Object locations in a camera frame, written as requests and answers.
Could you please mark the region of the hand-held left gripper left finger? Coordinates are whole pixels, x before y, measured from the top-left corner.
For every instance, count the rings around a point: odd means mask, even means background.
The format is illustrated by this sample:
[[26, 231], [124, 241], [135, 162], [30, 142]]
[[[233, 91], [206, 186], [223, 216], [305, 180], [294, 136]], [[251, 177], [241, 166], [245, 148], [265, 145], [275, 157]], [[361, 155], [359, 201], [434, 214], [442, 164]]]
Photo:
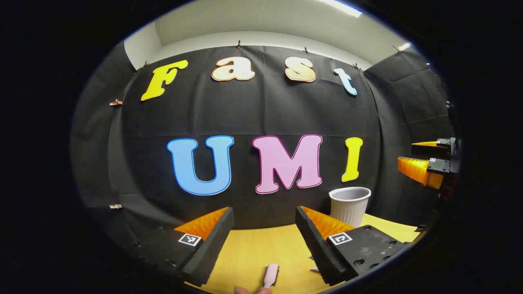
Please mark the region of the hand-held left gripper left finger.
[[208, 282], [233, 225], [233, 208], [224, 207], [176, 228], [159, 227], [138, 242], [138, 260], [200, 287]]

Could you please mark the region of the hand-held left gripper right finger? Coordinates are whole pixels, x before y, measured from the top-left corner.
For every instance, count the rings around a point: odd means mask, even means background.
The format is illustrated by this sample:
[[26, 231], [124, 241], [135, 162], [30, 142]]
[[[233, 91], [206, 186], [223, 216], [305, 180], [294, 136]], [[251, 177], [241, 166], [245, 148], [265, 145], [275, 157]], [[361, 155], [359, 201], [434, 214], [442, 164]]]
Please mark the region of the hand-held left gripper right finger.
[[295, 223], [330, 286], [366, 274], [407, 245], [371, 225], [353, 227], [302, 205], [296, 208]]

